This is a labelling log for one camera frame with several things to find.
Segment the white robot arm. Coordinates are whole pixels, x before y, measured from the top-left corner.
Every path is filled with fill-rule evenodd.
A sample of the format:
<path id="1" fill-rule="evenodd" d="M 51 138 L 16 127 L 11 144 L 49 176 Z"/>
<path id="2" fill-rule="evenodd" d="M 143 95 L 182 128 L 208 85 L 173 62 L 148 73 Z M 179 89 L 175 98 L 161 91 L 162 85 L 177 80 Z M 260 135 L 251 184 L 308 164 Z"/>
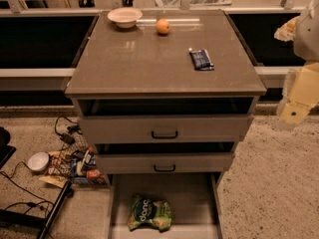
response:
<path id="1" fill-rule="evenodd" d="M 292 41 L 294 54 L 305 61 L 301 69 L 286 75 L 283 98 L 276 111 L 278 126 L 293 129 L 319 103 L 319 0 L 311 0 L 301 14 L 280 27 L 274 37 Z"/>

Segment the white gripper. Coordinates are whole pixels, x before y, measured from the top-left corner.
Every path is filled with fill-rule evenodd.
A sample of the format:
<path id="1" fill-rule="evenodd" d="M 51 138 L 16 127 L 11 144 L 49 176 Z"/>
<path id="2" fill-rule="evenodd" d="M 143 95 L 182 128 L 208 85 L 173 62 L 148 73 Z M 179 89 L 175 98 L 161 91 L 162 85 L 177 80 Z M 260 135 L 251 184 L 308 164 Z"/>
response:
<path id="1" fill-rule="evenodd" d="M 274 38 L 283 42 L 292 41 L 298 17 L 278 28 Z M 276 114 L 280 129 L 293 129 L 300 125 L 310 111 L 319 103 L 319 63 L 307 62 L 301 69 L 286 75 Z"/>

